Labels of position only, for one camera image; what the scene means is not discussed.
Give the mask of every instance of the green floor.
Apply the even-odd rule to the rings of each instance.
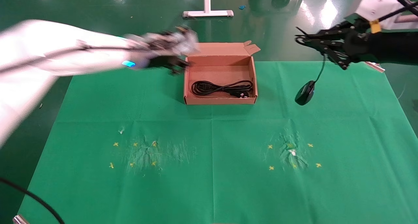
[[[0,30],[21,20],[51,20],[112,35],[143,34],[187,24],[200,41],[252,40],[256,61],[321,60],[294,42],[295,26],[307,32],[342,20],[353,0],[212,0],[213,9],[232,9],[233,18],[183,20],[182,11],[201,10],[203,0],[0,0]],[[238,7],[245,5],[244,10]],[[413,129],[418,132],[418,68],[387,64],[386,75]],[[71,78],[61,78],[0,151],[0,176],[29,184]],[[22,196],[0,185],[0,223],[7,223]]]

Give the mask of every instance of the computer mouse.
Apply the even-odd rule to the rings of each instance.
[[[299,105],[307,104],[314,95],[315,92],[315,81],[307,82],[297,93],[295,102]]]

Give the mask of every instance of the blue indicator light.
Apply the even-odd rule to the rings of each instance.
[[[126,65],[128,67],[134,67],[135,66],[135,62],[130,62],[130,61],[123,61],[122,65]]]

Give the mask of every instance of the green tablecloth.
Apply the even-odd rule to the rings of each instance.
[[[255,105],[184,105],[166,70],[74,77],[29,189],[68,224],[416,223],[418,141],[385,75],[327,63],[296,105],[320,66],[256,62]]]

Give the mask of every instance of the cardboard box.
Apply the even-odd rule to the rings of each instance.
[[[187,105],[254,104],[257,100],[257,78],[252,54],[260,48],[251,41],[245,43],[200,43],[200,52],[186,58],[191,66],[184,75],[184,102]],[[196,81],[209,81],[224,86],[237,81],[254,84],[248,98],[237,98],[229,93],[215,92],[196,96],[191,86]]]

